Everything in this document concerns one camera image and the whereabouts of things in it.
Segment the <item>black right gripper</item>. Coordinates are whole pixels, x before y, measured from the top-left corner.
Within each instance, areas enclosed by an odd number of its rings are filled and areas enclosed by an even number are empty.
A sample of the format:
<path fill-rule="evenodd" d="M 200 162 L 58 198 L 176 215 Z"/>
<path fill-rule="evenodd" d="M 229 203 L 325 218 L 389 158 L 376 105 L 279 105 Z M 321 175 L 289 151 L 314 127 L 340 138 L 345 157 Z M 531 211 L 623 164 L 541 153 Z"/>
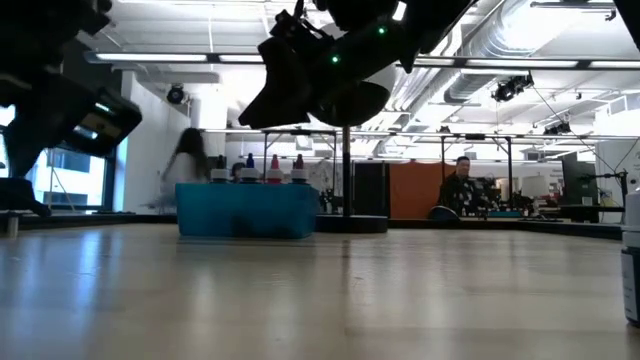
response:
<path fill-rule="evenodd" d="M 266 67 L 263 88 L 238 120 L 251 129 L 308 123 L 306 108 L 382 108 L 395 83 L 401 26 L 375 19 L 350 31 L 302 21 L 307 38 L 300 59 L 284 40 L 258 46 Z"/>

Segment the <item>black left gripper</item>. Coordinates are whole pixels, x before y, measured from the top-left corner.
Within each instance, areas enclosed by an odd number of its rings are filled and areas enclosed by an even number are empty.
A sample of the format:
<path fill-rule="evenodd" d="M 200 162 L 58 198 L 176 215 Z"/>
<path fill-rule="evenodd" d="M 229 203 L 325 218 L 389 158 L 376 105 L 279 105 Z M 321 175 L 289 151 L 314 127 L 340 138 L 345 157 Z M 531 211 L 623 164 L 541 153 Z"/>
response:
<path fill-rule="evenodd" d="M 3 131 L 9 175 L 25 176 L 46 148 L 111 154 L 142 121 L 120 85 L 121 74 L 106 65 L 61 73 L 3 66 L 1 104 L 16 110 Z"/>

